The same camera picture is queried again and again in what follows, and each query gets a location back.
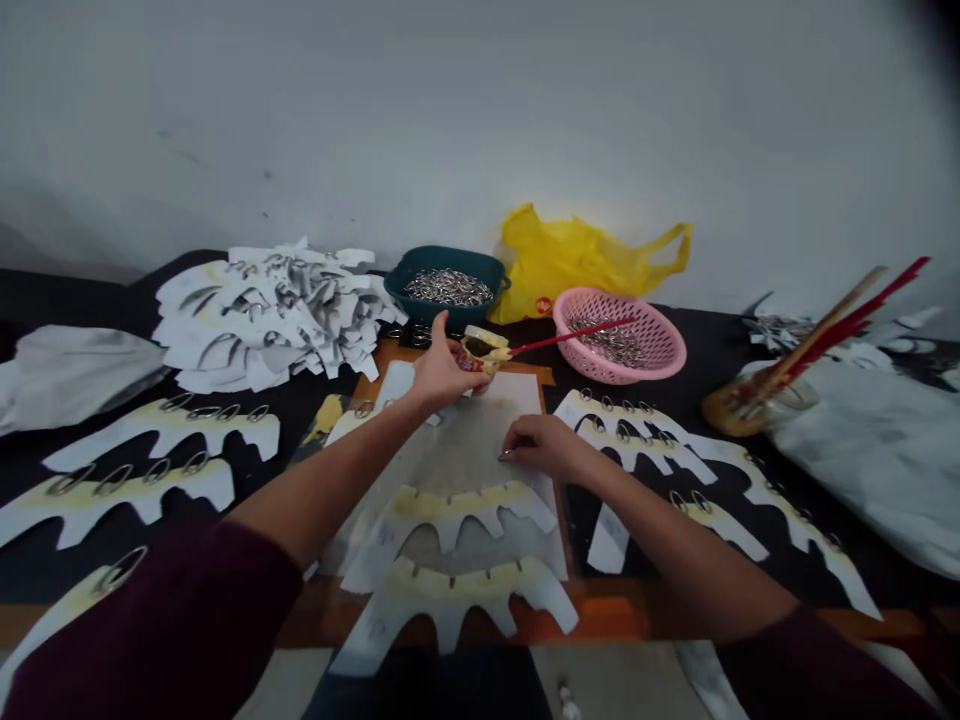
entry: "wooden stick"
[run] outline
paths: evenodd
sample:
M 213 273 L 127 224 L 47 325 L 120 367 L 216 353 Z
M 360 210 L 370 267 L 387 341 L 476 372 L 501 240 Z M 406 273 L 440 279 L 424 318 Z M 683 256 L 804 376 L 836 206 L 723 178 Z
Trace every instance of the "wooden stick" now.
M 837 320 L 843 317 L 850 307 L 857 300 L 859 300 L 860 297 L 870 288 L 870 286 L 873 285 L 886 271 L 886 267 L 883 265 L 878 265 L 873 270 L 868 272 L 866 277 L 857 283 L 853 290 L 848 292 L 840 302 L 833 306 L 833 309 L 830 312 L 824 315 L 823 319 L 817 323 L 817 326 L 813 329 L 813 332 L 811 332 L 806 339 L 800 343 L 800 345 L 794 348 L 792 353 L 770 368 L 770 372 L 764 378 L 757 390 L 754 393 L 751 393 L 753 399 L 748 399 L 748 402 L 751 405 L 763 402 L 767 396 L 780 384 L 780 381 L 783 379 L 784 375 L 789 372 L 790 368 L 803 359 L 803 356 L 813 346 L 813 344 L 820 339 L 820 336 L 823 335 L 830 327 L 832 327 Z

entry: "green basket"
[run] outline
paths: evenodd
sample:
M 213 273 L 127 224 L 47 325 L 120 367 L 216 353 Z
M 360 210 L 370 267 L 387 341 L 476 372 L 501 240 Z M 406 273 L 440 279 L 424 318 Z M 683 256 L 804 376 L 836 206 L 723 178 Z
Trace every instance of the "green basket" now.
M 443 270 L 444 268 L 459 270 L 477 278 L 490 288 L 493 299 L 482 305 L 457 307 L 428 300 L 415 300 L 407 295 L 404 288 L 417 273 L 423 270 Z M 510 278 L 507 277 L 507 271 L 504 269 L 503 263 L 489 255 L 441 245 L 423 245 L 406 252 L 400 258 L 397 266 L 384 279 L 383 285 L 391 297 L 413 320 L 424 325 L 430 325 L 437 314 L 449 310 L 450 317 L 447 318 L 447 328 L 463 332 L 467 325 L 479 325 L 483 322 L 487 316 L 487 311 L 500 297 L 500 292 L 510 287 Z

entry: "white fabric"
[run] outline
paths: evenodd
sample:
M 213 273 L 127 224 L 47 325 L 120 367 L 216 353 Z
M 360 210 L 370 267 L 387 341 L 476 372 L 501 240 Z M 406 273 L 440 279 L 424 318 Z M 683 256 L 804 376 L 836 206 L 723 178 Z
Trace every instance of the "white fabric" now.
M 163 377 L 163 351 L 107 328 L 47 325 L 0 365 L 0 435 L 76 425 Z
M 818 363 L 814 408 L 771 433 L 904 556 L 960 580 L 960 397 L 897 375 Z

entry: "pink colander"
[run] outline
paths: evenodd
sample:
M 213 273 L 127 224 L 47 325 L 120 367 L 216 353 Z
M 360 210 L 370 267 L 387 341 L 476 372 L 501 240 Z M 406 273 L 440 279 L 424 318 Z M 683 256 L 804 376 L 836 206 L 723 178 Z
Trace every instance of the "pink colander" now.
M 687 361 L 687 346 L 680 332 L 653 307 L 632 297 L 617 297 L 595 288 L 570 288 L 553 305 L 557 335 L 571 332 L 567 321 L 587 318 L 595 322 L 635 317 L 620 330 L 636 335 L 643 364 L 633 369 L 607 360 L 574 338 L 560 343 L 560 352 L 574 370 L 607 385 L 630 385 L 640 380 L 662 380 L 676 375 Z

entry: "red stick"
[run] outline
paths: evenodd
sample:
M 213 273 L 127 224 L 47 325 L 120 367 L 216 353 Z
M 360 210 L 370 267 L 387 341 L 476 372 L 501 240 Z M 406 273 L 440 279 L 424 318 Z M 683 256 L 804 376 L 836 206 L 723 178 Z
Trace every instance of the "red stick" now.
M 514 350 L 510 351 L 511 357 L 527 350 L 536 350 L 540 347 L 546 347 L 547 345 L 554 345 L 558 342 L 563 342 L 564 340 L 569 340 L 572 337 L 580 337 L 581 335 L 592 335 L 595 332 L 600 332 L 601 330 L 606 330 L 608 328 L 617 327 L 618 325 L 626 325 L 627 323 L 636 322 L 636 318 L 626 318 L 624 320 L 611 320 L 608 323 L 600 323 L 599 325 L 586 328 L 585 330 L 577 330 L 575 333 L 568 333 L 566 335 L 561 335 L 560 337 L 550 338 L 549 340 L 541 340 L 538 343 L 530 343 L 529 345 L 523 345 Z

